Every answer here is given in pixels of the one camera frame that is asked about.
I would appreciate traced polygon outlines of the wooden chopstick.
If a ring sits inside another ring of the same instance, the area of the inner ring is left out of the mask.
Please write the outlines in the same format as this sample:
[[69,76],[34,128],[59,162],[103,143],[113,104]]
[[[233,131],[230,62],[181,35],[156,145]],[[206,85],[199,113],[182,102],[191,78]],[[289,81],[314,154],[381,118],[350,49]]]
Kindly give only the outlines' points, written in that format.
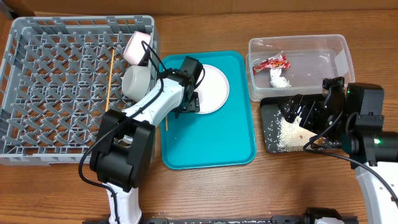
[[168,116],[166,115],[165,117],[165,130],[168,131],[169,130],[169,123],[168,123]]
[[106,99],[106,112],[109,110],[109,101],[110,101],[110,94],[111,94],[111,85],[112,85],[112,76],[113,76],[113,68],[114,68],[114,55],[115,55],[115,49],[112,51],[112,57],[111,57],[111,67],[109,71],[109,77],[108,77],[108,89],[107,89],[107,99]]

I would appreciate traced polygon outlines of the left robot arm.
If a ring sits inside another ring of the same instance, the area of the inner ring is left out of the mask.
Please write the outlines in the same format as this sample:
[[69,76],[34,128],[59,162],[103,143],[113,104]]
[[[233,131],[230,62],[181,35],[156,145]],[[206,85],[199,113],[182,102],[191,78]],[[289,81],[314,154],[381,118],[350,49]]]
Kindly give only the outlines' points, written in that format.
[[156,127],[170,112],[199,112],[195,90],[204,76],[199,60],[185,57],[179,69],[161,72],[156,86],[134,106],[103,115],[90,148],[90,169],[98,178],[94,185],[108,194],[108,223],[142,220],[138,190],[150,166]]

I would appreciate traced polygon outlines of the grey round bowl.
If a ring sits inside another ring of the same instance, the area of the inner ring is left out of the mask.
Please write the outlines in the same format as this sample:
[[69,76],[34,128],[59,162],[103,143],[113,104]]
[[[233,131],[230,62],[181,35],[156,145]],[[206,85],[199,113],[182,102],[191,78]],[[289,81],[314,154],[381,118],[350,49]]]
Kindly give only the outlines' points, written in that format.
[[146,95],[149,85],[149,68],[132,65],[124,73],[122,93],[133,101],[140,101]]

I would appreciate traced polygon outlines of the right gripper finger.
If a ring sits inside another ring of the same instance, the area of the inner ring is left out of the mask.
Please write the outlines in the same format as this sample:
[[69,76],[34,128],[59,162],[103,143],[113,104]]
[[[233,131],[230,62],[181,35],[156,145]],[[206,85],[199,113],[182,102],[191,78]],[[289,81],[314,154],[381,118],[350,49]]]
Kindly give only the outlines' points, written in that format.
[[313,95],[301,95],[297,94],[294,96],[286,96],[282,97],[278,101],[278,107],[280,109],[292,109],[295,108],[297,105],[306,105],[308,102],[311,101],[323,101],[324,96],[322,94],[313,94]]
[[300,104],[278,104],[282,116],[288,123],[293,123],[296,118],[302,119],[305,105]]

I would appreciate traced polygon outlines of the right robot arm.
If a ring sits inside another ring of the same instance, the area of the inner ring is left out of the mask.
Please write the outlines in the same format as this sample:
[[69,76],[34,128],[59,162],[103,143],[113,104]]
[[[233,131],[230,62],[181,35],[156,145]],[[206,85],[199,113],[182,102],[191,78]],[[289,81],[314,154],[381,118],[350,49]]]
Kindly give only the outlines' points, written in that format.
[[305,152],[348,161],[355,171],[369,223],[397,223],[397,133],[384,131],[384,89],[370,83],[323,80],[324,93],[279,100],[284,119],[314,136]]

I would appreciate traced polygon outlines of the rice grains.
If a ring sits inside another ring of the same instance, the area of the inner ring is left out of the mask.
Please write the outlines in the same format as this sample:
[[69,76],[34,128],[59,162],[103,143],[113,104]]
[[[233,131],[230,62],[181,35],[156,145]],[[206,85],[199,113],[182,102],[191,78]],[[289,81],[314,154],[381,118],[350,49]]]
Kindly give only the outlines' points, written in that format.
[[301,119],[288,123],[277,105],[261,106],[261,119],[266,151],[271,154],[301,151],[300,135],[315,135],[299,126]]

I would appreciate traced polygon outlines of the red snack wrapper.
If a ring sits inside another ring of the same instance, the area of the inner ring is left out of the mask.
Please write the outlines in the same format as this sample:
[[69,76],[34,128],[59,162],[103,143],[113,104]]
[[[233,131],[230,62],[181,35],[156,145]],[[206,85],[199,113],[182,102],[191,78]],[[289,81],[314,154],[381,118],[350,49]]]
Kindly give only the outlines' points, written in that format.
[[266,68],[290,68],[290,62],[282,52],[264,60],[252,67],[253,73],[257,74]]

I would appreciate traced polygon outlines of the white tissue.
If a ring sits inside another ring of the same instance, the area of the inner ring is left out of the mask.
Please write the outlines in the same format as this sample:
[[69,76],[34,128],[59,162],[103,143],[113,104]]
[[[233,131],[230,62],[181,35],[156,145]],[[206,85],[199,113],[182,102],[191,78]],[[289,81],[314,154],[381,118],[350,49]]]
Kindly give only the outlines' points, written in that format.
[[274,88],[287,88],[291,87],[289,81],[282,76],[281,68],[270,69],[270,83]]

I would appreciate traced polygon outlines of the small pink bowl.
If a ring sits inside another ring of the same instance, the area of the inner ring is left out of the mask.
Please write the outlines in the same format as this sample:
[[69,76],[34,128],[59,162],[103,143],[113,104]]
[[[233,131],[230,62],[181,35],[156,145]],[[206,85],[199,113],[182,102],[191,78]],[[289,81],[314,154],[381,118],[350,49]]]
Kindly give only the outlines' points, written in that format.
[[129,39],[123,53],[124,59],[131,65],[145,66],[148,61],[148,53],[142,46],[142,41],[149,44],[150,35],[135,31]]

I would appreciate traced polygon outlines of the dark food scrap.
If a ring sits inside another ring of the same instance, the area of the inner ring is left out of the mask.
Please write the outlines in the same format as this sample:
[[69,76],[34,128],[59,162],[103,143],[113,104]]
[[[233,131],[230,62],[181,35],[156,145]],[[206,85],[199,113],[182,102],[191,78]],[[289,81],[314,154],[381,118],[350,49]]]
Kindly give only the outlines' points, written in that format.
[[[308,143],[310,141],[310,139],[312,137],[313,137],[313,135],[309,135],[309,136],[300,135],[298,146],[303,147],[306,143]],[[309,147],[312,147],[312,148],[318,147],[323,144],[323,141],[324,141],[324,138],[320,137],[317,140],[314,140],[314,142],[311,143],[309,145]]]

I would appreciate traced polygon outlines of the large white plate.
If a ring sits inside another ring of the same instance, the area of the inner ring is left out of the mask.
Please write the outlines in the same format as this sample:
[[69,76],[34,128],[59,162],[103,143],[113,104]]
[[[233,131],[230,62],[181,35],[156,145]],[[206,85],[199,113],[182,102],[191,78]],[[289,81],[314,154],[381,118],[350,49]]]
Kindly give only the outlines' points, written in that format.
[[199,80],[201,83],[195,88],[198,93],[200,110],[198,114],[209,114],[220,109],[229,96],[229,82],[226,75],[212,65],[203,65]]

